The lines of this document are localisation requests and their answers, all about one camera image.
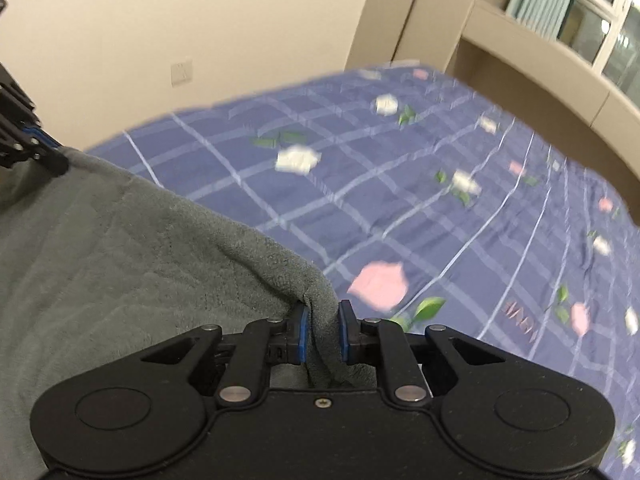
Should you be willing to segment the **grey fleece pants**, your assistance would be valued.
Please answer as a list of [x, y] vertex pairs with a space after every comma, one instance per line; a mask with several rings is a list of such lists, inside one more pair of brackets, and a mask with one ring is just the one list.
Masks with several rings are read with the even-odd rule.
[[47, 388], [201, 325], [238, 332], [301, 302], [307, 363], [277, 385], [374, 384], [370, 366], [343, 362], [338, 301], [314, 264], [105, 160], [66, 157], [59, 177], [36, 162], [1, 174], [3, 478], [44, 471], [28, 419]]

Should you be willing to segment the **blue checked floral quilt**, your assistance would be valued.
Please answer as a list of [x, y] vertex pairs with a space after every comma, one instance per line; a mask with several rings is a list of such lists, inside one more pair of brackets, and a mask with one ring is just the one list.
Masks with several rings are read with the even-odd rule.
[[425, 67], [332, 75], [92, 154], [313, 262], [359, 316], [442, 323], [600, 390], [639, 474], [639, 230], [607, 180]]

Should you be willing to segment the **beige wardrobe cabinet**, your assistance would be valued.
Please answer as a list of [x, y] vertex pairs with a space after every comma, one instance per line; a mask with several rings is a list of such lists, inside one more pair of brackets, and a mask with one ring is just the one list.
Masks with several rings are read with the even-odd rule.
[[345, 67], [416, 61], [451, 73], [475, 1], [366, 0]]

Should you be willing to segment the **beige shelf above bed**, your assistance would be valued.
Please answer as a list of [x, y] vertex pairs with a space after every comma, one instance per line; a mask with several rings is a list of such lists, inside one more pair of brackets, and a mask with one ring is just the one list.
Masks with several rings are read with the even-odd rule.
[[560, 152], [639, 201], [639, 109], [576, 53], [478, 0], [447, 67]]

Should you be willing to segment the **white wall socket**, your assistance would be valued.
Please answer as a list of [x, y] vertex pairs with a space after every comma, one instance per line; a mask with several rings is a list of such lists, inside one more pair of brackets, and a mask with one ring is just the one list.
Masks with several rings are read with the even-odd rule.
[[171, 64], [170, 83], [173, 87], [188, 84], [193, 79], [193, 64], [191, 60], [185, 60]]

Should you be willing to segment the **window with white frame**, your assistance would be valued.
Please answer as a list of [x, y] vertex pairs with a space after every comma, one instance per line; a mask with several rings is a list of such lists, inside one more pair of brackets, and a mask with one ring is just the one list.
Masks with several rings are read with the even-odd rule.
[[558, 39], [639, 103], [639, 0], [570, 0]]

